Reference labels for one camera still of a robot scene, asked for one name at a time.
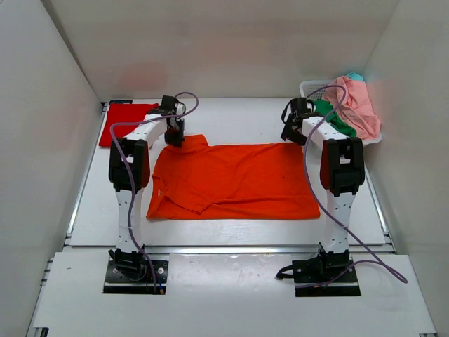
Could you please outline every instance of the black mounting plate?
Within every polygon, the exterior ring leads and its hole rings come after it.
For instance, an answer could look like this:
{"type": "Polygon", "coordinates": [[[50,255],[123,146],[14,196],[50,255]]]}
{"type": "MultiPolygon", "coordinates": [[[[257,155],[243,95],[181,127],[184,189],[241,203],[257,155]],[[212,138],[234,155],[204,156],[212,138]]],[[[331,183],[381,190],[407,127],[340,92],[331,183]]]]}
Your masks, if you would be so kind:
{"type": "Polygon", "coordinates": [[[168,261],[152,260],[154,271],[158,274],[158,269],[163,268],[163,273],[159,274],[162,283],[163,293],[160,292],[159,281],[156,281],[156,293],[154,293],[153,276],[147,261],[147,273],[139,280],[129,279],[116,269],[115,262],[109,260],[107,263],[105,283],[103,285],[103,293],[136,293],[147,295],[165,295],[167,292],[168,277],[168,261]]]}
{"type": "Polygon", "coordinates": [[[330,281],[335,275],[320,275],[316,270],[313,259],[310,260],[294,260],[293,279],[295,280],[295,296],[296,297],[321,297],[321,296],[360,296],[360,287],[358,286],[357,273],[355,268],[351,268],[344,273],[339,279],[335,280],[327,286],[319,286],[315,288],[299,288],[299,285],[315,284],[330,281]]]}

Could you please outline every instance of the white laundry basket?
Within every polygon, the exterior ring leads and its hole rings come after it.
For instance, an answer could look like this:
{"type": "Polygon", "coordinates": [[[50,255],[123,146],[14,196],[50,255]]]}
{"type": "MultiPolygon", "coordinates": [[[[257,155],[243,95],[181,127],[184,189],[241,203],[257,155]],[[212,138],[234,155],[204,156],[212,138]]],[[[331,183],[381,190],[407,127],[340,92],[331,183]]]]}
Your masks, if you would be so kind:
{"type": "MultiPolygon", "coordinates": [[[[313,81],[304,81],[300,84],[300,93],[301,97],[307,97],[311,92],[315,91],[316,89],[323,88],[324,86],[327,86],[330,84],[333,80],[332,79],[315,79],[313,81]]],[[[312,100],[319,100],[324,94],[324,89],[320,90],[316,93],[314,93],[310,98],[312,100]]],[[[379,136],[374,140],[363,140],[363,146],[366,146],[368,144],[375,144],[382,140],[382,134],[379,132],[379,136]]]]}

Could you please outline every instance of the white floor panel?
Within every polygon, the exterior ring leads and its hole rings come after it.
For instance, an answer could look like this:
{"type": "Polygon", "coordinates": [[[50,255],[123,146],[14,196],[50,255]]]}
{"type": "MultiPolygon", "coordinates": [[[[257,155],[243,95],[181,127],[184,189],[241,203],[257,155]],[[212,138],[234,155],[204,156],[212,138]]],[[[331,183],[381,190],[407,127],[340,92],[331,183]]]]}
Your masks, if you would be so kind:
{"type": "MultiPolygon", "coordinates": [[[[354,260],[369,258],[365,254],[354,260]]],[[[276,281],[287,255],[171,255],[167,294],[102,294],[108,255],[57,253],[35,327],[70,336],[418,337],[435,333],[407,256],[383,256],[409,280],[372,265],[356,268],[362,296],[295,298],[276,281]]]]}
{"type": "MultiPolygon", "coordinates": [[[[193,100],[183,100],[190,107],[193,100]]],[[[153,103],[156,100],[139,100],[153,103]]],[[[186,117],[187,135],[202,133],[209,145],[279,143],[281,112],[287,98],[202,99],[197,111],[186,117]]],[[[150,150],[150,165],[165,147],[158,139],[150,150]]],[[[308,168],[317,195],[326,204],[319,182],[321,153],[311,148],[308,168]]],[[[109,150],[97,148],[76,216],[71,245],[114,246],[118,233],[117,201],[108,180],[109,150]]],[[[142,234],[146,245],[316,245],[324,217],[315,220],[155,220],[145,218],[152,182],[142,200],[142,234]]],[[[352,230],[367,244],[384,244],[380,220],[367,183],[361,186],[352,208],[352,230]]]]}

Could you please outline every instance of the red cloth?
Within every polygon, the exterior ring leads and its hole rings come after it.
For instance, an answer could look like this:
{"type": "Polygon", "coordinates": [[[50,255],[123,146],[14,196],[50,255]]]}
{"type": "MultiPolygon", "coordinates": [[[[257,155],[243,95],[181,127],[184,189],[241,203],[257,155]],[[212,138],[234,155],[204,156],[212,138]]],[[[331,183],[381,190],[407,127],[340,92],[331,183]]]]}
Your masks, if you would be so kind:
{"type": "MultiPolygon", "coordinates": [[[[103,133],[98,142],[98,146],[111,147],[112,137],[109,128],[114,123],[120,121],[143,121],[145,115],[151,109],[157,108],[156,104],[111,104],[107,112],[106,124],[103,128],[103,133]]],[[[117,126],[114,129],[117,138],[125,137],[130,132],[133,132],[138,126],[117,126]]]]}
{"type": "Polygon", "coordinates": [[[153,174],[148,218],[309,219],[318,205],[294,143],[209,146],[187,136],[165,147],[153,174]]]}

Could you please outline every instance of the green cloth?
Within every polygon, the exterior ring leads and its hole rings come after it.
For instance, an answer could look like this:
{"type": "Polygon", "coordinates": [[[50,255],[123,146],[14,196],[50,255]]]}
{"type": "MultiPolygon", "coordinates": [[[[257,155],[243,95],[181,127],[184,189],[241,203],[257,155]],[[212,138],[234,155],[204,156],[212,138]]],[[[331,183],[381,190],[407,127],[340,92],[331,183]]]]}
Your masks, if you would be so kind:
{"type": "MultiPolygon", "coordinates": [[[[326,116],[329,111],[333,109],[332,104],[328,102],[327,100],[316,100],[315,103],[315,112],[318,112],[321,116],[326,116]]],[[[348,137],[356,137],[357,131],[350,127],[348,124],[344,123],[341,118],[338,116],[337,112],[333,112],[326,121],[333,126],[333,128],[340,133],[343,133],[344,135],[348,137]]]]}

